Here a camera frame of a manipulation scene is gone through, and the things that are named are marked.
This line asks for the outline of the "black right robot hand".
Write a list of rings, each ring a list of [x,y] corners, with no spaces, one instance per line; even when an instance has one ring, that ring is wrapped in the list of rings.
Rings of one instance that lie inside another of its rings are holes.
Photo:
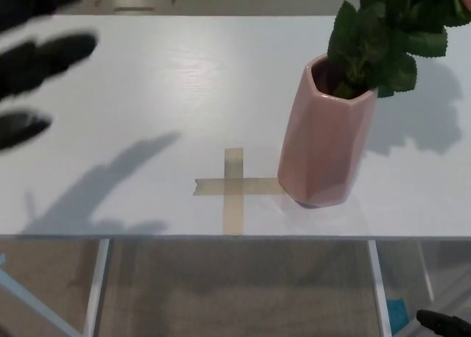
[[[457,316],[448,316],[430,310],[418,310],[417,321],[436,335],[444,337],[470,337],[470,323]]]

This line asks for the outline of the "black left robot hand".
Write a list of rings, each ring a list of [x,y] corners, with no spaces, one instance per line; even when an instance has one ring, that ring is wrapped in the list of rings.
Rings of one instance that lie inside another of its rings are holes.
[[[1,0],[1,32],[28,21],[55,14],[80,0]],[[89,58],[98,38],[92,32],[75,32],[42,44],[33,39],[1,53],[1,99],[17,97],[38,89],[46,80],[65,73]],[[20,146],[45,132],[52,120],[24,108],[1,114],[1,150]]]

